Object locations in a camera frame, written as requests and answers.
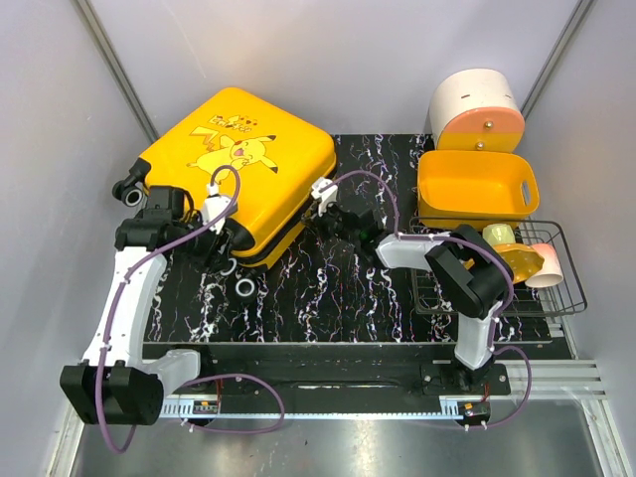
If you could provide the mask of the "yellow Pikachu suitcase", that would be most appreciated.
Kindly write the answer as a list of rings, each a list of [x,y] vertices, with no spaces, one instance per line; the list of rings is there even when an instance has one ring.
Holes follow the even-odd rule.
[[[205,266],[236,274],[235,294],[251,301],[256,279],[272,268],[303,231],[312,206],[311,186],[332,178],[337,157],[332,137],[303,119],[237,87],[226,87],[144,150],[113,197],[142,209],[153,186],[186,190],[199,210],[207,185],[237,195],[238,209],[226,221],[251,232],[251,256],[231,256],[227,266]]]

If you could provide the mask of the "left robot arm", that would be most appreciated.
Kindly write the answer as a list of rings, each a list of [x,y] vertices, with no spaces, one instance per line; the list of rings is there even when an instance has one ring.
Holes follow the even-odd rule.
[[[172,186],[150,188],[145,206],[115,233],[110,290],[95,334],[80,362],[67,365],[60,386],[87,424],[151,425],[163,400],[181,386],[195,394],[214,383],[215,370],[193,350],[142,359],[143,332],[172,249],[212,263],[224,250],[223,227],[238,209],[237,195],[208,186],[195,210],[190,194]]]

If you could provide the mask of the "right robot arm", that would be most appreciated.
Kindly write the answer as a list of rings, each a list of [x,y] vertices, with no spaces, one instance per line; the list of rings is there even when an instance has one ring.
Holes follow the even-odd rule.
[[[350,243],[375,267],[431,272],[458,315],[454,357],[442,379],[468,395],[485,385],[495,358],[494,322],[514,294],[513,272],[474,228],[462,224],[433,235],[391,233],[372,212],[357,215],[334,204],[312,213],[308,224],[323,239]]]

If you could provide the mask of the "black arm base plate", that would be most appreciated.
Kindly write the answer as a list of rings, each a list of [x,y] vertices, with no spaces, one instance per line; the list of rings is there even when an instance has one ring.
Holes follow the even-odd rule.
[[[147,343],[144,357],[173,350],[199,352],[204,376],[250,374],[273,386],[387,386],[429,396],[511,394],[502,364],[491,365],[469,383],[456,369],[451,344]]]

